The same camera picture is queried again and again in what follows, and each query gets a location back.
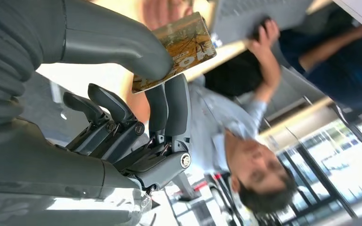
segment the man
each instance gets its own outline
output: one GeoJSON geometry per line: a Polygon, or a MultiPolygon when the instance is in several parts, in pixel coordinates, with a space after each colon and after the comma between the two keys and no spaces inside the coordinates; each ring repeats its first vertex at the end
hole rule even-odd
{"type": "MultiPolygon", "coordinates": [[[[151,30],[191,12],[191,7],[183,6],[182,0],[146,0],[143,10],[145,23],[151,30]]],[[[275,212],[289,204],[296,185],[291,172],[275,154],[255,140],[267,102],[280,82],[280,66],[270,50],[279,37],[279,29],[269,20],[265,28],[260,27],[259,34],[258,41],[247,41],[263,75],[263,82],[250,103],[239,106],[198,82],[189,84],[192,105],[189,172],[229,171],[231,188],[246,207],[254,212],[275,212]]]]}
{"type": "Polygon", "coordinates": [[[332,12],[318,34],[283,31],[284,57],[298,72],[338,104],[362,109],[362,25],[342,9],[332,12]]]}

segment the robotic hand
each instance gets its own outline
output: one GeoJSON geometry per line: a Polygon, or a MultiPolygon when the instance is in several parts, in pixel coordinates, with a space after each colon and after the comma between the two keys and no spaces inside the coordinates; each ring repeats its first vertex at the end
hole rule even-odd
{"type": "MultiPolygon", "coordinates": [[[[66,104],[84,112],[90,121],[67,148],[48,143],[37,125],[18,117],[22,107],[15,97],[23,94],[22,83],[40,64],[54,62],[119,63],[150,79],[164,77],[173,66],[145,26],[92,3],[0,0],[0,203],[19,202],[18,197],[8,198],[8,193],[31,194],[35,201],[38,195],[105,199],[113,193],[108,188],[152,191],[188,167],[190,107],[184,76],[147,92],[153,140],[124,157],[142,134],[143,124],[120,98],[96,85],[89,86],[92,101],[65,96],[66,104]]],[[[27,213],[0,218],[0,223],[51,225],[54,220],[56,225],[88,225],[95,219],[77,212],[67,212],[67,217],[42,214],[39,211],[47,209],[48,203],[33,205],[33,211],[30,203],[27,213]]],[[[99,218],[122,219],[111,212],[109,218],[103,215],[99,212],[99,218]]]]}

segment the shirt collar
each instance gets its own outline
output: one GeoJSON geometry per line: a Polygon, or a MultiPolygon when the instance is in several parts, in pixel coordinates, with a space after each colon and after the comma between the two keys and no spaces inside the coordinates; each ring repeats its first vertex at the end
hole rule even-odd
{"type": "Polygon", "coordinates": [[[241,198],[239,197],[239,194],[232,190],[232,187],[231,187],[232,186],[232,179],[231,179],[231,177],[228,177],[228,184],[230,185],[229,190],[230,190],[230,194],[231,194],[232,200],[234,201],[235,206],[238,209],[241,209],[243,207],[242,206],[242,201],[241,201],[241,198]]]}
{"type": "Polygon", "coordinates": [[[215,147],[215,151],[217,152],[216,158],[217,158],[218,167],[221,170],[229,172],[230,169],[228,167],[227,157],[225,155],[225,134],[224,133],[216,134],[212,137],[212,140],[215,147]]]}

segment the book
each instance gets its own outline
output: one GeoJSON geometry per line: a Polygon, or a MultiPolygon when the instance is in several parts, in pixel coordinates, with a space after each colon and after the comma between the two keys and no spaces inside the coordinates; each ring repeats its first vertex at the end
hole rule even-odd
{"type": "Polygon", "coordinates": [[[132,93],[152,89],[183,71],[216,56],[207,26],[200,15],[194,13],[178,21],[153,31],[170,56],[173,58],[172,70],[160,80],[149,80],[134,75],[132,93]]]}

